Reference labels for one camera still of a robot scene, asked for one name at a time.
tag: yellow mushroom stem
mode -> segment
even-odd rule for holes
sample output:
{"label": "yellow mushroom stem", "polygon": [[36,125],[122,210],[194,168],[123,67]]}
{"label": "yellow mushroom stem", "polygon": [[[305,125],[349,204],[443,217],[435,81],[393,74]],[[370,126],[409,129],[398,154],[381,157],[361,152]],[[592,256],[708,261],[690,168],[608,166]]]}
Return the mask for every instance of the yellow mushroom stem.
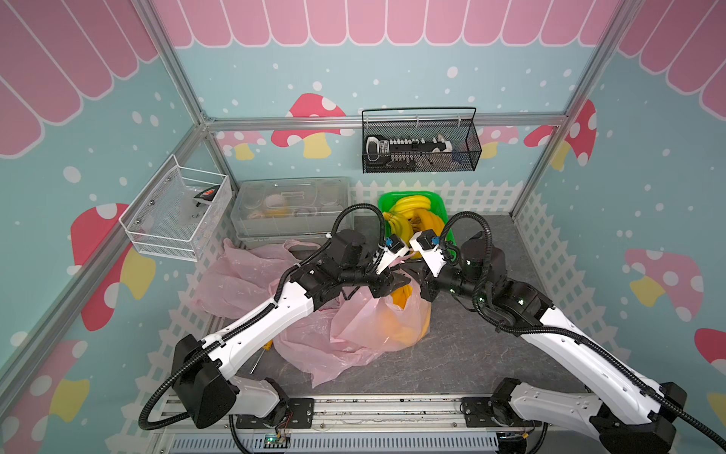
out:
{"label": "yellow mushroom stem", "polygon": [[323,159],[330,156],[332,150],[325,140],[325,133],[318,132],[304,138],[305,150],[303,156],[307,159]]}
{"label": "yellow mushroom stem", "polygon": [[249,161],[255,158],[255,153],[252,153],[252,150],[250,150],[250,145],[241,143],[234,147],[234,156],[238,161]]}

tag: mushroom graphic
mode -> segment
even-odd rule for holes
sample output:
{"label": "mushroom graphic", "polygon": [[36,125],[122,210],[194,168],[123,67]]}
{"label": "mushroom graphic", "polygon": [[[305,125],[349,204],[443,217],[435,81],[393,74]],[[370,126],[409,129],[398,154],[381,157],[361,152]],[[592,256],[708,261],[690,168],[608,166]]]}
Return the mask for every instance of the mushroom graphic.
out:
{"label": "mushroom graphic", "polygon": [[726,375],[726,333],[701,328],[696,331],[693,340],[701,356],[720,373]]}
{"label": "mushroom graphic", "polygon": [[678,318],[690,322],[703,302],[703,278],[698,265],[689,256],[646,249],[625,252],[625,272],[631,269],[643,278],[630,283],[630,288],[645,306],[668,294]]}
{"label": "mushroom graphic", "polygon": [[[116,225],[118,217],[128,205],[108,203],[83,212],[70,226],[70,241],[73,247],[73,261],[69,273],[78,271],[96,251],[108,232]],[[135,299],[141,299],[151,285],[156,273],[154,259],[141,256],[131,245],[106,274],[101,285],[91,295],[81,310],[81,319],[86,329],[97,331],[111,320],[116,308],[120,283],[126,284]]]}
{"label": "mushroom graphic", "polygon": [[[530,135],[524,138],[524,145],[528,147],[539,147],[545,145],[552,135],[554,126],[540,126]],[[580,166],[584,166],[592,156],[592,149],[595,147],[595,138],[597,136],[597,112],[592,101],[587,100],[580,114],[577,116],[575,123],[570,127],[570,131],[560,146],[555,151],[550,165],[553,169],[560,172],[565,168],[565,158],[567,152],[572,149],[575,152],[575,158]]]}
{"label": "mushroom graphic", "polygon": [[514,126],[485,126],[478,131],[481,142],[481,159],[497,155],[497,144],[514,145],[519,142],[519,131]]}
{"label": "mushroom graphic", "polygon": [[69,381],[63,377],[86,348],[86,341],[62,341],[56,345],[15,408],[2,421],[5,454],[37,453],[43,445],[50,415],[67,423],[76,417],[91,384],[88,380]]}
{"label": "mushroom graphic", "polygon": [[[290,109],[286,117],[344,117],[343,109],[333,101],[315,93],[302,94]],[[330,156],[330,146],[325,140],[326,134],[352,136],[353,129],[313,129],[308,131],[275,131],[272,143],[278,147],[289,147],[301,140],[305,142],[303,156],[308,159],[323,159]]]}
{"label": "mushroom graphic", "polygon": [[250,143],[255,145],[267,145],[267,141],[257,131],[220,131],[216,134],[217,142],[225,156],[234,156],[238,161],[249,161],[255,158],[255,153],[250,150]]}

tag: white wire mesh basket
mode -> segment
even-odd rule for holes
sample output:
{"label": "white wire mesh basket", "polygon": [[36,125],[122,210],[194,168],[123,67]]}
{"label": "white wire mesh basket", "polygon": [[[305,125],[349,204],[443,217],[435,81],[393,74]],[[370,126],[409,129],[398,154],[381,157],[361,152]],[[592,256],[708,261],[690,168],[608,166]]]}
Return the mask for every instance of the white wire mesh basket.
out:
{"label": "white wire mesh basket", "polygon": [[[194,198],[216,185],[211,202]],[[182,167],[171,155],[119,222],[140,254],[196,262],[231,199],[227,175]]]}

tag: gray floor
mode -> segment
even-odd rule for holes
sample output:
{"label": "gray floor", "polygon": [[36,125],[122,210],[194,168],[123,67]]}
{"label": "gray floor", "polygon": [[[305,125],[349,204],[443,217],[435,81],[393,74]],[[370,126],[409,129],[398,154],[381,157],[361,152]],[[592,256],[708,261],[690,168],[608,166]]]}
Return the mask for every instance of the gray floor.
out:
{"label": "gray floor", "polygon": [[[542,288],[510,218],[488,216],[487,221],[495,246],[507,256],[509,276]],[[371,244],[377,242],[374,217],[358,216],[355,228],[370,238]],[[454,225],[454,237],[461,244],[479,230],[473,220],[462,219]],[[253,355],[238,375],[245,376],[257,356]],[[488,394],[508,376],[560,392],[584,389],[545,353],[510,334],[495,333],[494,327],[444,292],[433,302],[429,333],[418,344],[385,353],[367,366],[349,368],[315,389],[309,375],[285,361],[274,348],[264,353],[254,373],[256,379],[273,378],[288,394]]]}

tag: clear plastic storage box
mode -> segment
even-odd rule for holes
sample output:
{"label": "clear plastic storage box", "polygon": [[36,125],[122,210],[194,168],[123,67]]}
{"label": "clear plastic storage box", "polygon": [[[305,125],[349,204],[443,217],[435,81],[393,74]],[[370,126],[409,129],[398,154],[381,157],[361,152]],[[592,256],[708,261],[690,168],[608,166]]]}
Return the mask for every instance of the clear plastic storage box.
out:
{"label": "clear plastic storage box", "polygon": [[[242,182],[232,223],[240,240],[256,246],[291,238],[319,243],[348,199],[348,179],[343,177]],[[348,228],[349,216],[338,229]]]}

